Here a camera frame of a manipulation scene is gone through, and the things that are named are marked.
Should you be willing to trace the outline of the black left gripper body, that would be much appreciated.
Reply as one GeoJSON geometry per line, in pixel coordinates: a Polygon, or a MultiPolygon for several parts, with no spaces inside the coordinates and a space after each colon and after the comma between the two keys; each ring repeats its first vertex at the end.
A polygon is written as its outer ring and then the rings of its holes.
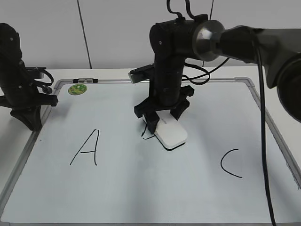
{"type": "Polygon", "coordinates": [[[46,82],[0,81],[3,95],[0,105],[10,109],[23,109],[34,106],[58,104],[58,97],[51,95],[52,89],[46,82]]]}

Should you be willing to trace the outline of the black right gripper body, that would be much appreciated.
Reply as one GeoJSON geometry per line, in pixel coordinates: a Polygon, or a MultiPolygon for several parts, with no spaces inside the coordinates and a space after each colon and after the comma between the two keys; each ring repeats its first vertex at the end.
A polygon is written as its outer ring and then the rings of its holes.
{"type": "Polygon", "coordinates": [[[149,80],[149,96],[134,107],[134,113],[141,118],[145,113],[175,109],[180,102],[194,95],[191,86],[182,87],[185,58],[171,56],[160,59],[155,56],[155,73],[149,80]]]}

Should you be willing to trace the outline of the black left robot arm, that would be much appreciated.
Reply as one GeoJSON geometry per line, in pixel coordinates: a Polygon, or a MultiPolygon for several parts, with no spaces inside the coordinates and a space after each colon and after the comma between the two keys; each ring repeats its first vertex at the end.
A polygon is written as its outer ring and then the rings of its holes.
{"type": "Polygon", "coordinates": [[[52,94],[53,76],[45,67],[26,67],[22,60],[19,33],[6,23],[0,24],[0,106],[10,108],[11,116],[31,131],[42,127],[41,107],[56,106],[52,94]]]}

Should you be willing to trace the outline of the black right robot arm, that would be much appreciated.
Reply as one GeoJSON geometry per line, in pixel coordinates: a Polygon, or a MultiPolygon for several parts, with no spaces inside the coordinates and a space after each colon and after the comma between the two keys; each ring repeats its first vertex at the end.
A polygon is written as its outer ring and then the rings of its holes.
{"type": "Polygon", "coordinates": [[[219,56],[257,64],[265,69],[268,88],[276,88],[284,109],[301,119],[301,31],[236,26],[225,29],[207,15],[194,20],[179,17],[154,24],[150,29],[154,63],[132,70],[133,83],[150,82],[149,95],[134,107],[138,118],[145,118],[154,133],[158,112],[169,110],[175,119],[189,107],[191,86],[182,86],[188,58],[213,61],[219,56]]]}

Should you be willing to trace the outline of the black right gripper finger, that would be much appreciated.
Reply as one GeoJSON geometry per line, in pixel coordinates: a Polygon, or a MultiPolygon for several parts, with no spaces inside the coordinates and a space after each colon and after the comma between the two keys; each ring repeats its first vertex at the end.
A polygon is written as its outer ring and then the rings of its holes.
{"type": "Polygon", "coordinates": [[[187,99],[180,102],[180,104],[175,108],[171,109],[171,115],[176,119],[179,120],[182,113],[190,106],[190,103],[187,99]]]}
{"type": "Polygon", "coordinates": [[[156,112],[150,112],[150,113],[145,113],[143,116],[149,132],[155,133],[157,124],[160,120],[158,114],[156,112]]]}

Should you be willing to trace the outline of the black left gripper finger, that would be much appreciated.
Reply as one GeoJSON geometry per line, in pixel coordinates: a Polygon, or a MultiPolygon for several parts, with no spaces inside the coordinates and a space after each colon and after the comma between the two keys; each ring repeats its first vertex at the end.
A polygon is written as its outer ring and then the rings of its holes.
{"type": "Polygon", "coordinates": [[[38,131],[41,129],[41,106],[13,109],[10,114],[21,121],[29,130],[38,131]]]}

